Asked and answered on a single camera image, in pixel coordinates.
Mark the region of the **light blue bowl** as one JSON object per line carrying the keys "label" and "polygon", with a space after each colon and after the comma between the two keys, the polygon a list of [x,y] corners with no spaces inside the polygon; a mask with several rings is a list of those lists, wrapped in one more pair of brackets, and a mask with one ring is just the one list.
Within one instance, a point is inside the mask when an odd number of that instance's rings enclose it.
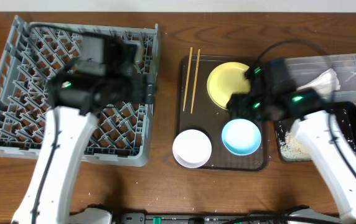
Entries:
{"label": "light blue bowl", "polygon": [[247,119],[233,119],[222,129],[222,143],[233,155],[247,156],[261,146],[261,131]]}

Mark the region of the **yellow round plate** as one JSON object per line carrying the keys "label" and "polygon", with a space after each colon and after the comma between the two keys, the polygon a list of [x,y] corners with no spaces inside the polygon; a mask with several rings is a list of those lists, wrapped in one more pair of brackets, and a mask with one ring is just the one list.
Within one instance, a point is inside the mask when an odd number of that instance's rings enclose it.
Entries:
{"label": "yellow round plate", "polygon": [[250,81],[245,72],[248,65],[239,62],[226,62],[215,67],[207,79],[207,92],[210,99],[223,110],[234,93],[250,92]]}

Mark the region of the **rice food scraps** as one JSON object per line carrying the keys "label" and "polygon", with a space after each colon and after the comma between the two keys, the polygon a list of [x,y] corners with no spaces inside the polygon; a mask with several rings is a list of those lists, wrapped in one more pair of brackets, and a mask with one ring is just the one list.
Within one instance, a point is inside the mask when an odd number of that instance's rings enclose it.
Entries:
{"label": "rice food scraps", "polygon": [[286,132],[283,140],[279,140],[279,148],[285,161],[309,161],[311,159],[307,149],[289,131]]}

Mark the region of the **wooden chopstick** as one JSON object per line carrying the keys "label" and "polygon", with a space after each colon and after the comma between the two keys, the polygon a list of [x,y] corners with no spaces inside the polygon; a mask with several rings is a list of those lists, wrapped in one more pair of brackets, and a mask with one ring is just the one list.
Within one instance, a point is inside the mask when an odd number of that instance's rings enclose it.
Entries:
{"label": "wooden chopstick", "polygon": [[193,54],[193,47],[190,47],[190,52],[189,52],[189,59],[188,59],[188,65],[187,65],[187,75],[185,79],[185,91],[184,91],[184,102],[183,102],[183,107],[182,111],[185,111],[186,108],[186,101],[187,101],[187,92],[188,92],[188,87],[189,87],[189,78],[190,78],[190,68],[191,68],[191,63],[192,63],[192,54]]}
{"label": "wooden chopstick", "polygon": [[197,89],[197,79],[198,79],[198,73],[199,73],[199,64],[200,64],[200,53],[201,49],[198,49],[197,51],[197,60],[196,60],[196,68],[195,68],[195,76],[194,76],[194,85],[193,85],[193,91],[192,91],[192,101],[191,101],[191,108],[190,108],[190,113],[193,113],[194,110],[194,103],[195,103],[195,94],[196,94],[196,89]]}

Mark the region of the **white paper napkin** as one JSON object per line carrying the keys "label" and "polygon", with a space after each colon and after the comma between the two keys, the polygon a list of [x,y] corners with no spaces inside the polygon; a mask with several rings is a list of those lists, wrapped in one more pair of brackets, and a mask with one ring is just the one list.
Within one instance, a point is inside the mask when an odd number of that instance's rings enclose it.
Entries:
{"label": "white paper napkin", "polygon": [[330,68],[320,74],[317,78],[313,79],[311,82],[297,87],[297,90],[302,90],[305,88],[312,88],[322,98],[328,99],[332,91],[340,90],[340,83],[339,79],[337,78],[336,71]]}

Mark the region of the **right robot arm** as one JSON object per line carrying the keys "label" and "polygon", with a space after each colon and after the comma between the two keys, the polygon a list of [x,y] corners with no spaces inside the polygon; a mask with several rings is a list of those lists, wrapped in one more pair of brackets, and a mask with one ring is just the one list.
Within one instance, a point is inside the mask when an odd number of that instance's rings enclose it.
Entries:
{"label": "right robot arm", "polygon": [[328,98],[312,88],[298,88],[288,60],[256,62],[245,73],[248,93],[233,93],[227,109],[234,118],[258,121],[292,119],[290,132],[309,152],[327,185],[342,223],[356,223],[356,155],[334,114],[336,80]]}

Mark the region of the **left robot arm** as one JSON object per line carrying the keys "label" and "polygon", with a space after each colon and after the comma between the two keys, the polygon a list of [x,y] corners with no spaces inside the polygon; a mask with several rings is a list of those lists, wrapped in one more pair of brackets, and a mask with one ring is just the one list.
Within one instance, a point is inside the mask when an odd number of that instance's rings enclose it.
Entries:
{"label": "left robot arm", "polygon": [[83,153],[108,105],[151,104],[154,84],[135,74],[144,47],[116,36],[82,33],[80,55],[47,84],[45,136],[13,223],[67,223]]}

